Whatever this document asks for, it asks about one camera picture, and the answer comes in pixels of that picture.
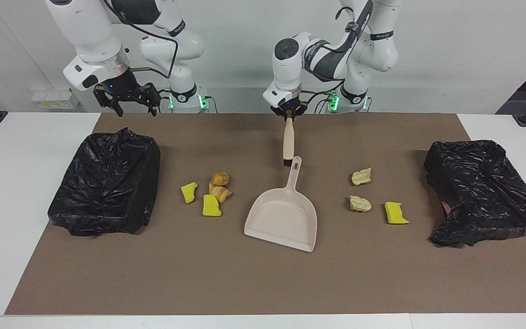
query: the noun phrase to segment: garbage bag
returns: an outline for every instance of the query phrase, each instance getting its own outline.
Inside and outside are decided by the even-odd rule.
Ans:
[[[71,235],[136,233],[152,214],[159,158],[153,138],[127,128],[90,135],[66,170],[50,221]]]
[[[445,208],[432,242],[474,246],[526,235],[526,184],[497,143],[435,142],[425,167]]]

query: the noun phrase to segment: beige dustpan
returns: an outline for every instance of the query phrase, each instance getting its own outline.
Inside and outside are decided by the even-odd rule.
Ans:
[[[301,158],[296,156],[288,185],[269,190],[253,204],[245,223],[245,234],[276,244],[312,252],[316,244],[316,209],[296,191]]]

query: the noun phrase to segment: brown mat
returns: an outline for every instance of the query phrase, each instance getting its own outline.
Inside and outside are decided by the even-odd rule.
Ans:
[[[261,192],[283,187],[282,119],[274,115],[103,114],[96,132],[123,127],[162,152],[150,225],[138,235],[71,237],[48,226],[6,314],[526,313],[526,238],[436,248],[442,208],[425,183],[435,140],[466,140],[456,115],[349,114],[298,118],[298,190],[315,204],[312,254],[246,237]],[[372,167],[373,182],[353,186]],[[234,192],[221,218],[202,217],[215,171]],[[179,187],[198,182],[194,203]],[[368,198],[367,214],[348,195]],[[387,225],[402,202],[411,224]]]

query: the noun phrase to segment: white table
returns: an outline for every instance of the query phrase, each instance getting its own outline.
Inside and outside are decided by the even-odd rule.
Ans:
[[[0,329],[526,329],[526,314],[287,316],[4,316],[48,223],[46,211],[100,114],[10,113],[0,124]],[[526,181],[526,128],[509,116],[459,115],[471,139],[492,139]]]

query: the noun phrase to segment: yellow object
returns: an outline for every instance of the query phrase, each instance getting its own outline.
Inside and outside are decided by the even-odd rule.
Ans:
[[[182,193],[184,194],[184,200],[186,200],[186,203],[194,201],[194,191],[196,191],[197,187],[198,184],[196,184],[196,182],[180,187]]]
[[[350,208],[351,210],[367,212],[372,209],[372,204],[365,198],[350,196]]]
[[[212,177],[212,183],[216,186],[225,186],[228,184],[228,180],[230,177],[228,177],[227,173],[216,173]]]
[[[202,208],[202,214],[209,217],[219,217],[223,213],[219,209],[219,202],[216,200],[216,196],[207,194],[204,196],[204,208]]]
[[[352,183],[354,185],[371,183],[371,168],[355,172],[352,175]]]
[[[212,182],[208,184],[209,193],[216,196],[218,202],[225,202],[226,197],[231,195],[232,192],[227,190],[224,186],[216,186]]]
[[[409,221],[403,218],[403,211],[401,211],[401,204],[397,202],[386,202],[384,209],[387,212],[387,220],[389,223],[401,224],[409,223]]]

